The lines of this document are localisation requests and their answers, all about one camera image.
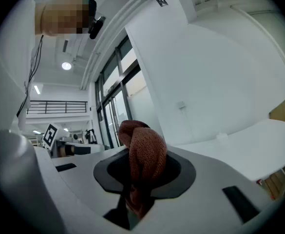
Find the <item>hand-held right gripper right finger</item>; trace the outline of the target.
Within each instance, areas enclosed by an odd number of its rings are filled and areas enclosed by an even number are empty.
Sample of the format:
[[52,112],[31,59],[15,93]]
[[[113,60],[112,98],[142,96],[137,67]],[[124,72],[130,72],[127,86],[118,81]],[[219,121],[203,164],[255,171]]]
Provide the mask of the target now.
[[[168,150],[194,165],[195,181],[178,198],[156,200],[135,234],[251,234],[278,209],[264,189],[226,163],[176,147]],[[243,223],[222,191],[230,186],[239,188],[259,214]]]

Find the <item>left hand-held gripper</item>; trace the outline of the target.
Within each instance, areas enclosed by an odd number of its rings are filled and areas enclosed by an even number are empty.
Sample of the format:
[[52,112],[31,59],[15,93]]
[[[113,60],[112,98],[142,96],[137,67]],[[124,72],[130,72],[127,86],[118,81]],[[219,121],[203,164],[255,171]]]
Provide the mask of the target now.
[[51,158],[81,156],[104,151],[104,145],[98,144],[94,130],[87,130],[86,144],[81,143],[77,134],[70,134],[59,126],[50,123],[42,138],[42,145]]

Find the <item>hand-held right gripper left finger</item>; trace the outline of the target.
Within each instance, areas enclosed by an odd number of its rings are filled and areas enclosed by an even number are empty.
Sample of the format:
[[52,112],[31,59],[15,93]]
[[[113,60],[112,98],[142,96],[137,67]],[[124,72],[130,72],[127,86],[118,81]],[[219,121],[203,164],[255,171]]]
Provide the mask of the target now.
[[67,234],[129,233],[103,217],[116,207],[119,195],[104,191],[93,175],[98,162],[119,151],[50,158],[46,149],[35,148],[40,173]]

